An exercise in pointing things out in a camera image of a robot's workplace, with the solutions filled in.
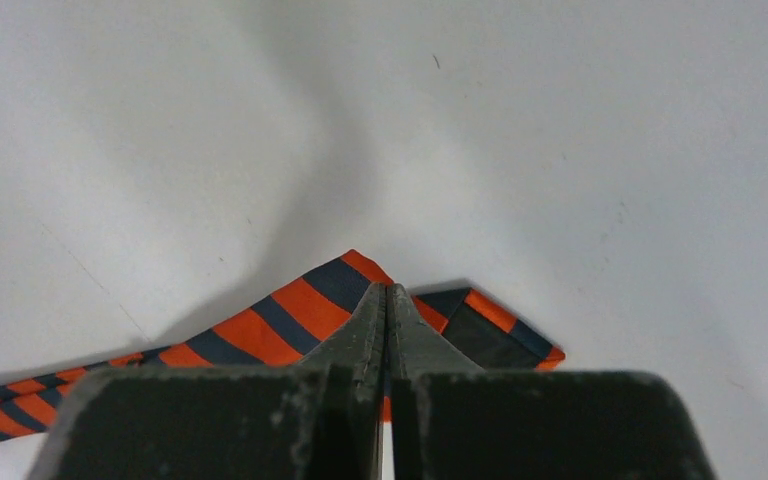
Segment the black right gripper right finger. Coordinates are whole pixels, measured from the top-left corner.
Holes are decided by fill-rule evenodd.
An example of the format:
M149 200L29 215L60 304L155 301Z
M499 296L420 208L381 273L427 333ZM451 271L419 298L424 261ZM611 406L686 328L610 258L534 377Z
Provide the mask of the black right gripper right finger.
M481 368L387 290L399 479L711 479L680 397L640 371Z

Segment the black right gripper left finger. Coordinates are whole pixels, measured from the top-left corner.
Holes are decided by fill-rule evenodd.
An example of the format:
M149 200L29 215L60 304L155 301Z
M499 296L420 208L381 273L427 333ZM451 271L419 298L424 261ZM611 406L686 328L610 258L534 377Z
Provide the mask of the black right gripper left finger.
M73 388L33 479L377 479L386 288L283 367L101 370Z

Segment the orange navy striped tie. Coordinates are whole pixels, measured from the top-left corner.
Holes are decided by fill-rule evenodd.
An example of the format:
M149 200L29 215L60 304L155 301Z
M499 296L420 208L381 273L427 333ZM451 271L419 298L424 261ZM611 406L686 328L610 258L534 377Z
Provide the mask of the orange navy striped tie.
M0 443L46 432L63 398L93 370L292 364L349 320L370 285L392 282L374 261L350 250L181 343L0 386ZM475 287L438 287L412 301L434 330L484 368L548 371L566 358L560 346Z

